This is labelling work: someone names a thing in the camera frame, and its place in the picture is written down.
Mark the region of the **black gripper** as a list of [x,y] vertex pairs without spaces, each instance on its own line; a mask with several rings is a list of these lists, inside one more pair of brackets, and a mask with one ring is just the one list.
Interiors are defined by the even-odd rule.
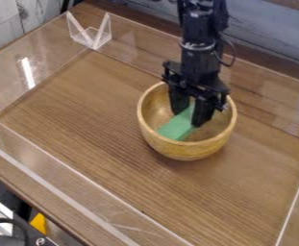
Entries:
[[230,88],[219,78],[223,45],[213,49],[182,48],[182,60],[166,61],[162,80],[169,86],[171,110],[179,114],[195,99],[191,125],[201,127],[222,111]]

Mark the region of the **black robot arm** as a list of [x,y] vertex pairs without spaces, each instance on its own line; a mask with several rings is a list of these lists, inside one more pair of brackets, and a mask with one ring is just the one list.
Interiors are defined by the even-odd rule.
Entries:
[[194,99],[191,125],[201,127],[214,117],[215,111],[227,106],[230,88],[219,78],[225,43],[233,43],[223,36],[229,27],[226,0],[178,0],[178,14],[182,26],[179,46],[182,60],[166,61],[162,80],[169,86],[170,105],[179,114]]

